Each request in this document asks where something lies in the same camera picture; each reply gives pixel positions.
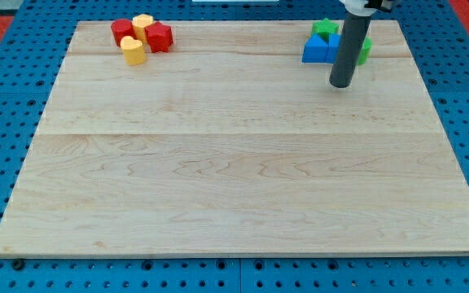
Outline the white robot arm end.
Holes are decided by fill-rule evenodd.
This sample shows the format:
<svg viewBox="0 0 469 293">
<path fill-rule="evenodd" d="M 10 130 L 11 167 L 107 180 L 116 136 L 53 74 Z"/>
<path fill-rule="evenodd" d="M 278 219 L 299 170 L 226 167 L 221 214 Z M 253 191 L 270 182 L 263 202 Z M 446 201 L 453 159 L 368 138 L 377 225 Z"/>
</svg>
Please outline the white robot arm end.
<svg viewBox="0 0 469 293">
<path fill-rule="evenodd" d="M 391 12 L 401 0 L 340 0 L 347 12 L 357 16 L 372 16 L 376 11 Z"/>
</svg>

